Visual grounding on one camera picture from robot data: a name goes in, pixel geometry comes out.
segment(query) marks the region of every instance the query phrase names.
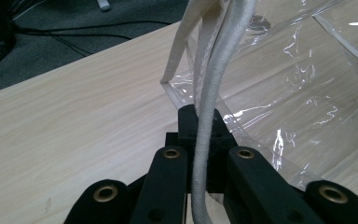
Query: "metal ring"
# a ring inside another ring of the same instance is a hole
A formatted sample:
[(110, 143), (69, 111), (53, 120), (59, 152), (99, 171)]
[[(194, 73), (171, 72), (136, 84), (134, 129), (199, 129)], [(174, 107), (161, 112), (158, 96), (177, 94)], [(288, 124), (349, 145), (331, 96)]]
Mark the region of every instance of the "metal ring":
[(322, 185), (319, 187), (319, 193), (330, 202), (347, 203), (348, 197), (341, 190), (331, 186)]
[(98, 203), (107, 203), (114, 199), (118, 194), (114, 185), (106, 185), (98, 188), (94, 192), (94, 200)]
[(244, 159), (251, 159), (255, 156), (255, 154), (247, 149), (240, 149), (237, 151), (237, 156), (244, 158)]
[(175, 159), (175, 158), (178, 158), (180, 156), (180, 151), (171, 148), (171, 149), (165, 150), (163, 155), (164, 155), (165, 158)]

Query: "plastic sheet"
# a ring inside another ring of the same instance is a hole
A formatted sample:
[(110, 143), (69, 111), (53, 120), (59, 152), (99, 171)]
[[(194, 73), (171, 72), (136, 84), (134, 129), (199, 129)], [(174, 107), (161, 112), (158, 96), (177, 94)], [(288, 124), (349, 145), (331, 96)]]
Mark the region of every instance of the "plastic sheet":
[[(164, 87), (177, 107), (193, 104), (197, 32), (192, 36), (188, 71)], [(238, 143), (261, 151), (299, 189), (323, 178), (358, 194), (353, 49), (358, 50), (358, 1), (260, 0), (223, 78), (217, 109)]]

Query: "gray carpet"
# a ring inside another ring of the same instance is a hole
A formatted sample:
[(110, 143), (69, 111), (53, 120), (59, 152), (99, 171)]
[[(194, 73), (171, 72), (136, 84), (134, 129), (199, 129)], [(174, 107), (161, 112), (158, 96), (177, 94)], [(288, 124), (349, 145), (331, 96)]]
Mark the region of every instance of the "gray carpet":
[[(187, 2), (187, 0), (109, 0), (111, 10), (101, 12), (96, 0), (46, 0), (18, 17), (14, 22), (20, 27), (37, 29), (101, 25), (124, 21), (174, 23), (182, 19)], [(164, 26), (157, 23), (128, 24), (68, 31), (61, 34), (112, 34), (135, 38)], [(16, 34), (15, 37), (16, 46), (0, 62), (0, 90), (84, 57), (51, 36)], [(64, 36), (63, 39), (91, 53), (127, 41), (124, 38), (111, 36)]]

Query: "clear plastic bag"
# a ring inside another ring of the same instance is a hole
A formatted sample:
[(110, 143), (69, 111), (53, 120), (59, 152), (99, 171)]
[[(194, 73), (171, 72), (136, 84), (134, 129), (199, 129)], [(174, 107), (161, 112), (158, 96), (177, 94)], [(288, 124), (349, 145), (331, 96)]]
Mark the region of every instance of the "clear plastic bag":
[[(259, 1), (220, 87), (217, 109), (242, 146), (258, 149), (291, 185), (328, 179), (358, 194), (358, 1)], [(165, 90), (193, 104), (198, 32), (188, 71)]]

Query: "wooden table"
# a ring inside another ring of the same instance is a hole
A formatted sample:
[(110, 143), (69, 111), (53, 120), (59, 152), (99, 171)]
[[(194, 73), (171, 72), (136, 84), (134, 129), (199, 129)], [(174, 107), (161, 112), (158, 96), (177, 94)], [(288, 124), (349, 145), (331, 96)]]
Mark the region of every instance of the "wooden table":
[(159, 84), (176, 29), (0, 91), (0, 223), (63, 223), (89, 185), (147, 172), (177, 131)]

